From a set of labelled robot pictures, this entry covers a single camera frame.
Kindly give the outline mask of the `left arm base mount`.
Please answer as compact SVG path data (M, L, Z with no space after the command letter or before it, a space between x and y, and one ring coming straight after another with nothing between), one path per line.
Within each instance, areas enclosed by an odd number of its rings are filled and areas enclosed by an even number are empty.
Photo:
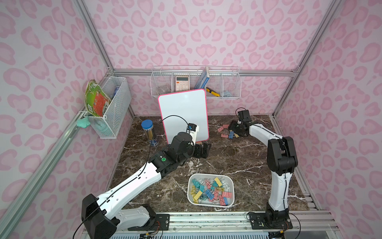
M160 231L169 230L170 214L156 214L149 218L149 220L140 227L130 227L129 231Z

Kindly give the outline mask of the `white plastic storage tray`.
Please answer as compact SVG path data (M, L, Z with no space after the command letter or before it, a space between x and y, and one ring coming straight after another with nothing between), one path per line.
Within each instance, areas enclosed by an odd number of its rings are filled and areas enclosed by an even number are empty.
M196 179L200 183L200 189L196 189L192 180ZM210 190L214 199L211 201L206 196L205 191ZM203 194L198 203L193 202L193 194L202 191ZM228 206L225 206L224 197L228 199ZM235 202L235 189L233 180L225 175L197 173L189 178L187 198L189 202L196 206L230 208Z

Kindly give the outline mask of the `teal binder clip lone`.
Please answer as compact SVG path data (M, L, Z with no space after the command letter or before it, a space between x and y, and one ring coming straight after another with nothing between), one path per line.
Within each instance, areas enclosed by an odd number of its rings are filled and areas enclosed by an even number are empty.
M200 183L196 179L193 179L192 183L193 183L193 185L195 186L196 189L200 189L201 185L200 185Z

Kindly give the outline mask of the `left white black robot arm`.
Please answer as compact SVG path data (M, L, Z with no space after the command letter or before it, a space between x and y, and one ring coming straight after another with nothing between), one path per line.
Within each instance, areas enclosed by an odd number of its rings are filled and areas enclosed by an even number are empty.
M148 205L122 208L149 186L160 181L189 158L207 158L211 143L196 144L186 132L178 133L171 144L153 154L133 175L114 188L94 196L89 194L82 201L81 220L91 239L109 239L121 230L149 231L166 229L163 215L158 215Z

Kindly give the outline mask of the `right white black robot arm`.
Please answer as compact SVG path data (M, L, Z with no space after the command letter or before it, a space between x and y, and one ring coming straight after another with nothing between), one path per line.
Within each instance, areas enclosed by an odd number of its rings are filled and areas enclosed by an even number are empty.
M251 119L245 108L237 113L238 121L228 127L240 137L252 136L267 146L267 166L271 171L271 195L265 212L266 223L274 226L288 220L288 190L295 168L298 166L294 141L282 136Z

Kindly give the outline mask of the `yellow binder clip pile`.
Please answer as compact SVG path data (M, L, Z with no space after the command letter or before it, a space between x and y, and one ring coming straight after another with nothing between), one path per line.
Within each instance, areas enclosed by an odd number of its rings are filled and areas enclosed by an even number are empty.
M202 196L203 192L202 191L198 191L196 194L193 194L193 202L194 203L198 203L199 202L199 199L200 197Z

